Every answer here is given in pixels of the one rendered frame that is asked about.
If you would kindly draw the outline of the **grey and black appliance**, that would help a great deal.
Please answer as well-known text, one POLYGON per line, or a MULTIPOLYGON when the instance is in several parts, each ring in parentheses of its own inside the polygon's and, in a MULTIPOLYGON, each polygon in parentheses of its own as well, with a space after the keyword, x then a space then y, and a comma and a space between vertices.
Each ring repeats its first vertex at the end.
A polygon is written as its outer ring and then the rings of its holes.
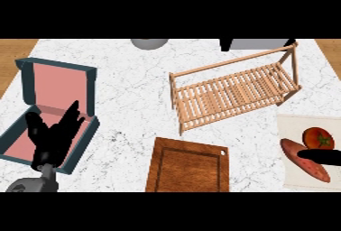
POLYGON ((272 50, 290 46, 296 39, 222 39, 222 51, 231 50, 272 50))

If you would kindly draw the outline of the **red tomato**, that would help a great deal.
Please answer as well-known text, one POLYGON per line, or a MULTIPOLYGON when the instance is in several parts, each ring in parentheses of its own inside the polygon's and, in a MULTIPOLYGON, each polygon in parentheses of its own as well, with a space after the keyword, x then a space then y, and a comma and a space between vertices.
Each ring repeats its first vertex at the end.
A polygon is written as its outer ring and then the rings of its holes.
POLYGON ((320 127, 311 127, 303 132, 303 142, 309 149, 334 149, 334 137, 330 132, 320 127))

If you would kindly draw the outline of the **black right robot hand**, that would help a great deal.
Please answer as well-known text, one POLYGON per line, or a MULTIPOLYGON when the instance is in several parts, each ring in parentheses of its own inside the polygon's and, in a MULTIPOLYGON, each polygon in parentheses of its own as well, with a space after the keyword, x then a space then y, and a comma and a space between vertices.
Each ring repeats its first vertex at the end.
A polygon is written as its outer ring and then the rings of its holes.
POLYGON ((339 150, 309 149, 300 151, 297 155, 315 163, 341 166, 341 151, 339 150))

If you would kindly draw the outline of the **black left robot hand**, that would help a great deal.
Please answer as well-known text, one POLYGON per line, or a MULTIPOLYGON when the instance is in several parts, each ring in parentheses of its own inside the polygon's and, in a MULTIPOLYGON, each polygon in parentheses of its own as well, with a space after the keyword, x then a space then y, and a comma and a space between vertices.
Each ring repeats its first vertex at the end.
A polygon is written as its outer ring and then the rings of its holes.
POLYGON ((32 164, 36 171, 42 171, 46 164, 51 164, 54 168, 63 165, 73 140, 86 120, 85 117, 79 116, 79 101, 72 104, 60 123, 52 127, 48 127, 42 116, 36 112, 26 114, 29 137, 36 146, 32 164))

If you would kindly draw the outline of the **beige placemat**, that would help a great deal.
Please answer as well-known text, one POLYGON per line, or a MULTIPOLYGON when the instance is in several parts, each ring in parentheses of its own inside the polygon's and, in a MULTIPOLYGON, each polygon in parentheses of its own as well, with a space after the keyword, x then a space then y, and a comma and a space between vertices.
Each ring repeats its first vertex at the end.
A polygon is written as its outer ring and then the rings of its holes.
POLYGON ((341 117, 278 115, 284 186, 341 192, 341 117))

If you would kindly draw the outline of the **brown wooden cutting board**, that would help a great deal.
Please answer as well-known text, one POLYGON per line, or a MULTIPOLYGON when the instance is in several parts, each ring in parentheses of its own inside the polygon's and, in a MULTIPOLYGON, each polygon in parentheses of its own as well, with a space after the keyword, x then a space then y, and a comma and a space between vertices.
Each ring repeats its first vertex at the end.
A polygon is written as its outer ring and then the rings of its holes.
POLYGON ((159 137, 145 190, 230 192, 228 148, 159 137))

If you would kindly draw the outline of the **teal box with pink lining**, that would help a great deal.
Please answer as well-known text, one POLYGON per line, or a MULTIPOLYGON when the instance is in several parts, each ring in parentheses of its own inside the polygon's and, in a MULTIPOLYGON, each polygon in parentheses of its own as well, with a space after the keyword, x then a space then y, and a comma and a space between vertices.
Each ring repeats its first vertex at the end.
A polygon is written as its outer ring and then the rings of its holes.
POLYGON ((52 126, 61 121, 70 105, 79 101, 80 116, 86 121, 58 168, 58 172, 72 174, 101 125, 95 115, 98 69, 39 58, 18 59, 17 66, 21 70, 23 99, 30 107, 15 116, 17 121, 0 135, 0 159, 27 165, 33 163, 35 143, 29 137, 26 114, 36 112, 52 126))

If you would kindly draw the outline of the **wooden slatted tiered shelf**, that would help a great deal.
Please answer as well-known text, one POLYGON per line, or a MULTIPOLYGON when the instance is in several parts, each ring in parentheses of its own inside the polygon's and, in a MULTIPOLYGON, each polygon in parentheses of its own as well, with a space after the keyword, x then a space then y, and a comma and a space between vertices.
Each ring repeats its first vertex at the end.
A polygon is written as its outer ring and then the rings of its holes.
POLYGON ((297 46, 299 42, 294 42, 271 51, 170 73, 170 101, 179 116, 181 133, 259 108, 283 105, 303 88, 299 84, 297 46), (284 55, 278 62, 190 86, 176 87, 179 77, 281 51, 284 55))

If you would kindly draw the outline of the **grey round object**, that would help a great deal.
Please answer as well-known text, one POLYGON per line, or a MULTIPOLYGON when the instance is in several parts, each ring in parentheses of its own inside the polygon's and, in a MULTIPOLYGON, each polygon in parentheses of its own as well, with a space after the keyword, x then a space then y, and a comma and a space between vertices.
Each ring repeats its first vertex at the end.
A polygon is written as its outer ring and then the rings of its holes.
POLYGON ((142 50, 156 50, 169 42, 168 39, 132 39, 132 44, 142 50))

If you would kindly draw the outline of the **reddish sweet potato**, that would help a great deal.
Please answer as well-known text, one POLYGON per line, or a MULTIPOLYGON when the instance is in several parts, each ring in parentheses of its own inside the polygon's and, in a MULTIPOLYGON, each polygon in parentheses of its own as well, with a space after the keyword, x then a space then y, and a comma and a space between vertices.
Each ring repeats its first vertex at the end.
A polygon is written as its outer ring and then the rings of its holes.
POLYGON ((331 176, 321 164, 315 163, 311 159, 299 156, 300 151, 306 151, 308 147, 296 141, 284 138, 280 140, 281 149, 286 156, 293 163, 302 168, 302 170, 318 180, 331 182, 331 176))

